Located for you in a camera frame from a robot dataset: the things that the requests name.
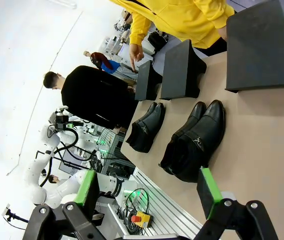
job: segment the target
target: beige tabletop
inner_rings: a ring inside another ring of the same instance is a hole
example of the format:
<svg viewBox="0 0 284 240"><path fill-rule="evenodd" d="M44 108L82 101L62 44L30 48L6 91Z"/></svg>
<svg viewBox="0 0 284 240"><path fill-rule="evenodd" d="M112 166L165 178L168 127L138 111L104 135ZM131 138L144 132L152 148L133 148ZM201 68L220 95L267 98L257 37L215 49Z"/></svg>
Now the beige tabletop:
<svg viewBox="0 0 284 240"><path fill-rule="evenodd" d="M284 88L231 93L224 90L226 52L203 60L207 70L197 99L157 100L164 103L166 114L150 152L136 152L126 142L121 152L182 208L205 223L196 184L167 174L158 164L171 136L186 122L195 103L203 101L208 106L214 99L221 100L226 109L226 130L209 163L213 177L221 191L233 192L241 204L262 201L279 240L284 240ZM139 102L132 121L142 117L151 103ZM226 231L222 239L239 238Z"/></svg>

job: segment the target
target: bolt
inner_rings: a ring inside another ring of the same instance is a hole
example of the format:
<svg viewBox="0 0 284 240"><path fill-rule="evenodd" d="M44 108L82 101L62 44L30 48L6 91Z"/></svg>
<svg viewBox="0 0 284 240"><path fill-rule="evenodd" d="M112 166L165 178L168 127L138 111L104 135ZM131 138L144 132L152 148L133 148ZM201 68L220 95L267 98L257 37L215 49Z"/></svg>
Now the bolt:
<svg viewBox="0 0 284 240"><path fill-rule="evenodd" d="M46 208L42 207L42 208L40 209L40 213L42 213L42 214L46 213Z"/></svg>
<svg viewBox="0 0 284 240"><path fill-rule="evenodd" d="M73 205L71 205L71 204L69 204L66 208L67 208L67 210L69 210L69 211L70 211L70 210L73 210L73 209L74 209L74 206L73 206Z"/></svg>
<svg viewBox="0 0 284 240"><path fill-rule="evenodd" d="M232 202L229 201L229 200L227 200L227 201L224 202L224 205L227 206L227 207L229 207L229 206L232 205Z"/></svg>
<svg viewBox="0 0 284 240"><path fill-rule="evenodd" d="M257 208L257 203L255 203L255 202L252 203L252 204L251 204L251 208L256 209L256 208Z"/></svg>

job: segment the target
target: yellow hoodie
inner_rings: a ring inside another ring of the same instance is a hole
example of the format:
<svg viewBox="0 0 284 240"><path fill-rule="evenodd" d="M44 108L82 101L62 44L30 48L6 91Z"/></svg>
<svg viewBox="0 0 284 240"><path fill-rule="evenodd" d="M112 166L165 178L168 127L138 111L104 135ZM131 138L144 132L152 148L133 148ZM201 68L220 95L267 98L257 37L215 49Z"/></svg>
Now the yellow hoodie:
<svg viewBox="0 0 284 240"><path fill-rule="evenodd" d="M234 9L226 0L111 0L133 15L130 43L141 45L154 22L163 32L181 41L191 39L192 45L207 49L219 38L216 29L226 26Z"/></svg>

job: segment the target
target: red button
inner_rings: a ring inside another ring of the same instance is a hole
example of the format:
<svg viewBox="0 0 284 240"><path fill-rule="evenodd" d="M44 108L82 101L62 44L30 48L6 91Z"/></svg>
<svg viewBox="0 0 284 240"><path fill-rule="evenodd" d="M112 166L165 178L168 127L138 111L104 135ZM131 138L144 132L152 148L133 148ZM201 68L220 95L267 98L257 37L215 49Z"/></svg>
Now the red button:
<svg viewBox="0 0 284 240"><path fill-rule="evenodd" d="M131 217L131 221L133 222L133 223L138 223L138 222L140 222L142 219L141 219L141 217L140 216L132 216Z"/></svg>

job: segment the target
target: person in blue shirt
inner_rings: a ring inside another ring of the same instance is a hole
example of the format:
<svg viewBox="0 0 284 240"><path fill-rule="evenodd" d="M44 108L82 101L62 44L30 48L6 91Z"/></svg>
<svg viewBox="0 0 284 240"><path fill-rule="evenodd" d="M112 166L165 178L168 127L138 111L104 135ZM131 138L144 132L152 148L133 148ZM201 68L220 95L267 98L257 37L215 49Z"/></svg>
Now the person in blue shirt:
<svg viewBox="0 0 284 240"><path fill-rule="evenodd" d="M99 69L104 70L108 74L114 75L119 79L131 79L136 81L138 74L120 63L108 60L104 54L100 52L94 52L90 54L88 51L84 51L84 55L91 58L92 63Z"/></svg>

